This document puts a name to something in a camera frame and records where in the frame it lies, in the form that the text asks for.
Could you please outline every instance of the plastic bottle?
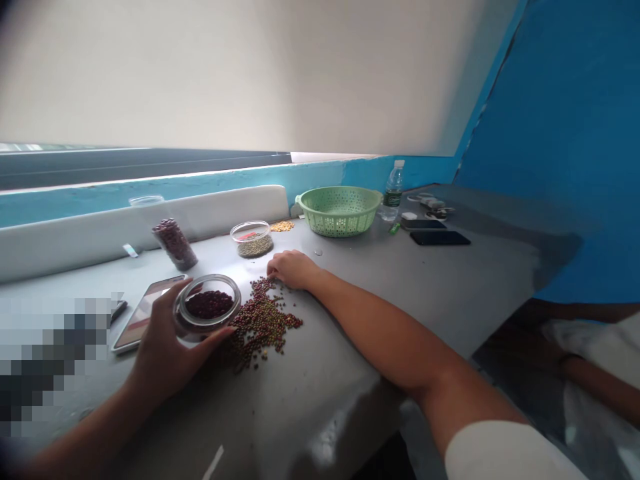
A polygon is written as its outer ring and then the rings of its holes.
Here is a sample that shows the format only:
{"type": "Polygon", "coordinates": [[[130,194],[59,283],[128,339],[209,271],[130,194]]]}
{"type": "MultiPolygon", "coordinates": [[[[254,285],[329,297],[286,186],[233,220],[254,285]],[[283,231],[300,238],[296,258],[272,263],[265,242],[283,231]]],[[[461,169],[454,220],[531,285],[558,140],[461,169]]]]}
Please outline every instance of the plastic bottle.
{"type": "Polygon", "coordinates": [[[402,167],[404,160],[396,160],[387,180],[385,198],[382,200],[381,216],[384,221],[394,221],[398,216],[400,199],[402,198],[402,167]]]}

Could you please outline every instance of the shirt sleeve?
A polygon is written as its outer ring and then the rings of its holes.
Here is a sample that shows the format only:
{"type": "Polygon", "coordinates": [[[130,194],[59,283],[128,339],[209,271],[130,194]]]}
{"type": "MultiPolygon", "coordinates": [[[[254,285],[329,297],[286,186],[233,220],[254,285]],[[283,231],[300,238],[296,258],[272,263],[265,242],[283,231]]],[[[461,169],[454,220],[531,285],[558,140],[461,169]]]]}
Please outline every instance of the shirt sleeve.
{"type": "Polygon", "coordinates": [[[482,421],[455,434],[447,447],[449,480],[587,480],[529,425],[482,421]]]}

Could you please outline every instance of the right hand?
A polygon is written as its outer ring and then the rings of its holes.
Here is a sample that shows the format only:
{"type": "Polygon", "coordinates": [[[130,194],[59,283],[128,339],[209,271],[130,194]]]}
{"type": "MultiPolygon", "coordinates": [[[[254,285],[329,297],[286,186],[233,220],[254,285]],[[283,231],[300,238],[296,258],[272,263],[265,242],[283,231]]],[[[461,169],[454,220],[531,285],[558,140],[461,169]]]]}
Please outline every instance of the right hand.
{"type": "Polygon", "coordinates": [[[276,253],[267,264],[269,278],[277,278],[288,287],[301,290],[308,290],[311,281],[322,271],[313,260],[298,250],[276,253]]]}

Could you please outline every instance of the clear plastic container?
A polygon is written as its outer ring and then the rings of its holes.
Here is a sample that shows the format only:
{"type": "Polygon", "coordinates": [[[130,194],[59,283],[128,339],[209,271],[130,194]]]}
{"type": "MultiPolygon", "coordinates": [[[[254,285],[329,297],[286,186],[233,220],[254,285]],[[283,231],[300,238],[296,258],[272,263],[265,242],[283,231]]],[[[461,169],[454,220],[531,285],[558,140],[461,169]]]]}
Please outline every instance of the clear plastic container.
{"type": "Polygon", "coordinates": [[[162,195],[132,198],[129,199],[129,204],[136,208],[142,220],[158,240],[162,250],[178,270],[189,270],[198,263],[198,257],[195,256],[189,240],[178,223],[171,218],[162,195]]]}
{"type": "Polygon", "coordinates": [[[238,246],[242,258],[261,257],[273,248],[271,227],[262,220],[252,220],[236,225],[229,233],[238,246]]]}
{"type": "Polygon", "coordinates": [[[212,273],[196,278],[178,294],[174,304],[174,320],[178,336],[186,341],[199,342],[232,321],[240,310],[242,298],[236,282],[226,275],[212,273]],[[218,291],[231,297],[229,310],[213,318],[202,318],[189,311],[189,300],[194,296],[218,291]]]}

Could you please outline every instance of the green plastic basket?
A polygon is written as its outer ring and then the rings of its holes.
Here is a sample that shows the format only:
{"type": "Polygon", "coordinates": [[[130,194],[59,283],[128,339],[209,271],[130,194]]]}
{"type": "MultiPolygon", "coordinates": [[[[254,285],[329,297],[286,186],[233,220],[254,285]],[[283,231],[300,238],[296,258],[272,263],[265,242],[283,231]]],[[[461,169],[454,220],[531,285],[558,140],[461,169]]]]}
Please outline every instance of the green plastic basket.
{"type": "Polygon", "coordinates": [[[373,223],[382,193],[359,187],[324,187],[295,198],[312,231],[325,237],[352,237],[373,223]]]}

